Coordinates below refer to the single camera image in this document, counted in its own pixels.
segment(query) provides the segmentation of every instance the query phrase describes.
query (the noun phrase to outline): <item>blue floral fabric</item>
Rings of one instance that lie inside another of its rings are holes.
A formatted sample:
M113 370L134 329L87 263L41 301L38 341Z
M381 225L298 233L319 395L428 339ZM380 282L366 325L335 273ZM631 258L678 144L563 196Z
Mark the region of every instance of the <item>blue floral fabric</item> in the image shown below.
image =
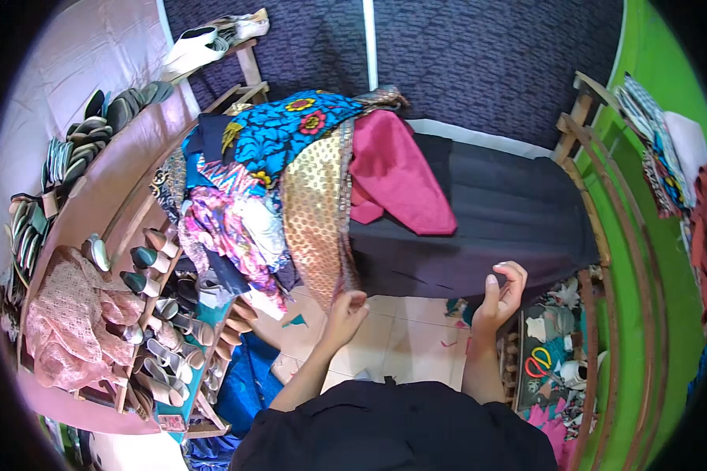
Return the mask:
M363 109L361 103L336 93L320 89L298 92L236 115L226 127L223 148L230 150L235 144L235 161L272 187L306 146Z

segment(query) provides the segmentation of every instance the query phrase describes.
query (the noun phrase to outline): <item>red fabric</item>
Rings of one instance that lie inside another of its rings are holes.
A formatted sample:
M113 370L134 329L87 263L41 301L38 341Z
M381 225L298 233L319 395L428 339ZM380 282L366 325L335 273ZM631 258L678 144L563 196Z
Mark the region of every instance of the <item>red fabric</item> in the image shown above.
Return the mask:
M707 326L707 164L694 183L697 205L691 211L691 266L697 269L702 294L702 324Z
M351 218L367 224L387 210L417 235L450 235L455 216L412 134L392 111L356 120Z

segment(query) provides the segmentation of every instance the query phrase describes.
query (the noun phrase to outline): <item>red-handled scissors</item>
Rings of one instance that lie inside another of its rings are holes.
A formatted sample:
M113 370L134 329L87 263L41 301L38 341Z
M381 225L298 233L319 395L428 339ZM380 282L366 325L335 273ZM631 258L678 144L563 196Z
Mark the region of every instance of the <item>red-handled scissors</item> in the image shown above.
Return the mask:
M543 353L545 355L545 358L540 358L539 356L536 356L535 354L537 352ZM534 367L537 369L537 372L532 371L532 368L530 368L530 364L534 365ZM554 382L563 385L563 380L558 375L549 370L552 364L553 361L550 358L549 351L547 351L547 349L544 347L536 347L532 349L531 355L526 359L526 362L524 362L524 371L526 371L526 373L532 378L544 378L545 376L547 376Z

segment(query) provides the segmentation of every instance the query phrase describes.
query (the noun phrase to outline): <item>pink fabric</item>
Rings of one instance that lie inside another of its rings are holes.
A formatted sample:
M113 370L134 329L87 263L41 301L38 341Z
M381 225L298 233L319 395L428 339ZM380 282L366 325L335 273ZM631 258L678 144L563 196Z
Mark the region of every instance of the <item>pink fabric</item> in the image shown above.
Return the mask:
M450 235L455 216L412 134L392 111L356 120L351 219L367 224L387 210L417 235Z
M37 382L69 391L101 379L121 383L111 365L131 365L133 345L105 324L132 325L140 315L141 300L119 278L98 271L75 247L58 246L26 315Z
M571 461L571 457L574 455L576 450L577 438L573 440L566 441L566 426L563 425L563 418L558 416L555 419L548 419L549 408L551 405L547 406L547 409L542 409L538 405L534 405L529 411L528 423L534 425L538 429L547 435L550 445L553 447L553 453L555 454L555 461L558 463L558 469L560 471L566 471L568 469L568 464ZM558 404L555 408L555 414L566 408L566 401L563 398L558 400Z

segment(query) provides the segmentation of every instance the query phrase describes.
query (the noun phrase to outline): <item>pile of fabric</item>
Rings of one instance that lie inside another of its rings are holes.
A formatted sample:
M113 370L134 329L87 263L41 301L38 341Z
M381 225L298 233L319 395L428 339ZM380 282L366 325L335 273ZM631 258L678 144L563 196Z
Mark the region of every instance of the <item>pile of fabric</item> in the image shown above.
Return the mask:
M645 144L641 165L658 215L681 220L681 236L702 292L707 335L707 143L702 128L664 111L628 74L614 93L626 124Z
M393 86L353 99L317 89L202 114L152 192L200 274L214 269L227 291L275 319L302 280L327 308L359 286L349 217L366 222L387 210L417 234L456 228L412 131L393 113L405 104Z

